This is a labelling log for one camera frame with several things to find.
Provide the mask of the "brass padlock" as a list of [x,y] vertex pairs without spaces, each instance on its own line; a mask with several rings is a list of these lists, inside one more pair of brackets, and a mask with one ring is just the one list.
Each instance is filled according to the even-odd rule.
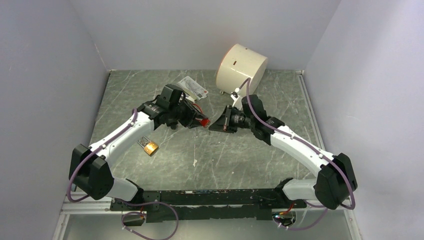
[[142,136],[139,140],[137,140],[137,144],[141,146],[143,151],[150,157],[159,150],[159,145],[146,136]]

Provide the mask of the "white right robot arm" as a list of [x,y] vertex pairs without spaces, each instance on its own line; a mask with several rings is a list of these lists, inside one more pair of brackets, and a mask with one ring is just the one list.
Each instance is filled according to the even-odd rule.
[[209,130],[233,134],[238,129],[249,129],[260,141],[284,151],[304,165],[313,179],[287,179],[278,186],[275,202],[282,208],[294,200],[318,201],[328,209],[344,206],[354,209],[354,191],[358,183],[351,159],[344,153],[335,155],[323,150],[291,130],[284,122],[267,114],[263,102],[252,94],[242,98],[242,108],[227,105]]

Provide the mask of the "red cable lock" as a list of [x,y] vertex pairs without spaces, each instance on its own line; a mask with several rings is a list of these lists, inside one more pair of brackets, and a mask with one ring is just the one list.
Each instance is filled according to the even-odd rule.
[[[198,105],[198,104],[196,104],[196,103],[193,103],[192,104],[197,110],[199,110],[200,111],[200,113],[202,113],[203,114],[203,110],[202,110],[202,108]],[[209,126],[209,124],[211,123],[211,121],[208,119],[208,118],[205,118],[205,119],[203,119],[203,120],[201,120],[200,121],[200,124],[204,127],[204,128],[207,128],[208,126]]]

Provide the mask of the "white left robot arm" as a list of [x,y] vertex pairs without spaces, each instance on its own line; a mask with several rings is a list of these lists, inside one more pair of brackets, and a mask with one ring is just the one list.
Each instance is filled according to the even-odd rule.
[[186,99],[178,86],[166,84],[153,100],[134,108],[131,117],[106,137],[85,146],[77,145],[71,154],[69,185],[66,196],[72,203],[72,187],[86,193],[94,200],[110,197],[123,201],[130,210],[137,210],[144,203],[144,190],[129,179],[114,177],[111,165],[142,137],[158,127],[177,125],[192,129],[207,127],[209,118]]

